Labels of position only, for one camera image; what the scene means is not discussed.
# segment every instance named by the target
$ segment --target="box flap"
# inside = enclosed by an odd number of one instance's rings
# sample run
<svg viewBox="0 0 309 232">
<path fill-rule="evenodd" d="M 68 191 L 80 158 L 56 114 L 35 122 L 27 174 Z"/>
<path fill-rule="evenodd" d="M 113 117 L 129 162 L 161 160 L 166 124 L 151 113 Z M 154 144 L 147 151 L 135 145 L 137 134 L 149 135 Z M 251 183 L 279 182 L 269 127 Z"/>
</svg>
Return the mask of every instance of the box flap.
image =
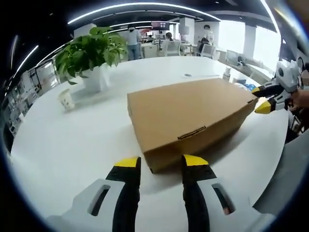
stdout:
<svg viewBox="0 0 309 232">
<path fill-rule="evenodd" d="M 193 136 L 256 99 L 223 79 L 157 87 L 127 97 L 143 153 Z"/>
</svg>

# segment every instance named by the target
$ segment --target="person's hand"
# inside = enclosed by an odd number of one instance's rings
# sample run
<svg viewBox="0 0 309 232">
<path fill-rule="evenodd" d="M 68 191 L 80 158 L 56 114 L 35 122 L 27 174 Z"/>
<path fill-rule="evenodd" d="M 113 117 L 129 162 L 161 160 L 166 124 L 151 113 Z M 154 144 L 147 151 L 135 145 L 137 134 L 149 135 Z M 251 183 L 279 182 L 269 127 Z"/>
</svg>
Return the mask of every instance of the person's hand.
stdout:
<svg viewBox="0 0 309 232">
<path fill-rule="evenodd" d="M 291 96 L 293 104 L 301 108 L 309 108 L 309 90 L 298 89 Z"/>
</svg>

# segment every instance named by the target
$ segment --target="person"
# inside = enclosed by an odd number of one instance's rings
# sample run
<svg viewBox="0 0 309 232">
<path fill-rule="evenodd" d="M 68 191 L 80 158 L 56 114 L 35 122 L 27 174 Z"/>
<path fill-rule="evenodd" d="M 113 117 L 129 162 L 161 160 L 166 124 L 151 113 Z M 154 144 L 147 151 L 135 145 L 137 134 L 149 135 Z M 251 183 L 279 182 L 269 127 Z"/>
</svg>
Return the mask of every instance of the person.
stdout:
<svg viewBox="0 0 309 232">
<path fill-rule="evenodd" d="M 209 25 L 205 25 L 204 30 L 205 30 L 204 38 L 209 41 L 210 45 L 212 45 L 213 32 L 211 31 L 211 27 Z"/>
<path fill-rule="evenodd" d="M 126 34 L 127 49 L 129 54 L 129 60 L 136 60 L 140 58 L 140 45 L 141 41 L 140 32 L 135 27 L 129 26 Z"/>
<path fill-rule="evenodd" d="M 147 38 L 146 43 L 151 43 L 152 41 L 154 41 L 153 36 L 149 35 L 148 38 Z"/>
<path fill-rule="evenodd" d="M 162 44 L 161 44 L 161 50 L 165 51 L 165 49 L 168 46 L 169 41 L 174 41 L 172 38 L 172 33 L 168 32 L 165 34 L 165 40 L 163 40 Z"/>
<path fill-rule="evenodd" d="M 300 75 L 302 83 L 309 86 L 309 72 L 304 70 Z M 303 128 L 306 131 L 309 128 L 309 90 L 298 89 L 291 95 L 292 107 L 289 107 L 289 128 L 286 137 L 286 143 L 298 137 L 298 133 Z M 293 126 L 294 116 L 296 116 L 300 124 Z"/>
<path fill-rule="evenodd" d="M 197 53 L 197 56 L 198 56 L 198 57 L 201 56 L 200 53 L 201 53 L 202 50 L 203 50 L 204 44 L 210 44 L 209 41 L 208 41 L 208 39 L 202 38 L 202 40 L 201 40 L 201 42 L 200 42 L 200 45 L 199 45 L 199 47 L 198 47 L 198 50 L 197 50 L 197 51 L 198 51 L 198 53 Z"/>
<path fill-rule="evenodd" d="M 170 33 L 170 32 L 168 32 L 168 33 L 165 34 L 165 38 L 166 38 L 167 40 L 169 40 L 169 41 L 174 41 L 174 40 L 172 39 L 172 33 Z"/>
</svg>

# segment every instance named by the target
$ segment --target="window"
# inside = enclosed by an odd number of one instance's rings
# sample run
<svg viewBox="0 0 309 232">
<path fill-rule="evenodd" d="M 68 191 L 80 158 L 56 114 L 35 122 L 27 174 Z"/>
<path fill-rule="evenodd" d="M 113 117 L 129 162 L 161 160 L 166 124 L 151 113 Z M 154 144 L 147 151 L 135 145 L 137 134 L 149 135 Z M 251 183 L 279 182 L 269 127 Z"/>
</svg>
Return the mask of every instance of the window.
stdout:
<svg viewBox="0 0 309 232">
<path fill-rule="evenodd" d="M 243 53 L 245 45 L 245 23 L 221 21 L 219 24 L 219 47 Z"/>
<path fill-rule="evenodd" d="M 256 27 L 253 59 L 276 70 L 281 46 L 280 35 L 262 27 Z"/>
</svg>

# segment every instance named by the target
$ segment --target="office chair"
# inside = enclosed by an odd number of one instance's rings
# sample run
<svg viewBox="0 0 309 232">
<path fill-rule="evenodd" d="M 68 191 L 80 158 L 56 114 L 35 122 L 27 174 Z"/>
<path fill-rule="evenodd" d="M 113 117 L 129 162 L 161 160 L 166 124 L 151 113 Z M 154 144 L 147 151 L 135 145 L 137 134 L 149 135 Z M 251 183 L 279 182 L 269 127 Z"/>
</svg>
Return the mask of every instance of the office chair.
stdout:
<svg viewBox="0 0 309 232">
<path fill-rule="evenodd" d="M 197 52 L 197 54 L 199 54 L 201 57 L 208 57 L 213 59 L 215 51 L 216 51 L 215 46 L 204 44 L 201 53 Z"/>
<path fill-rule="evenodd" d="M 226 60 L 225 60 L 228 64 L 232 64 L 237 66 L 238 65 L 238 53 L 231 51 L 231 50 L 227 50 L 226 52 Z"/>
<path fill-rule="evenodd" d="M 172 56 L 181 56 L 180 47 L 182 45 L 181 41 L 169 41 L 168 45 L 165 47 L 164 56 L 172 57 Z"/>
</svg>

